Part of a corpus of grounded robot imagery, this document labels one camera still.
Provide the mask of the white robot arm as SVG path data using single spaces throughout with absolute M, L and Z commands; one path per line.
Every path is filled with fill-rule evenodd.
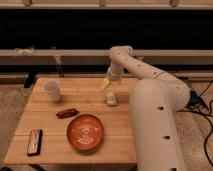
M 190 88 L 132 53 L 130 46 L 110 48 L 105 81 L 119 80 L 124 70 L 138 78 L 129 100 L 137 171 L 187 171 L 173 114 L 188 104 Z

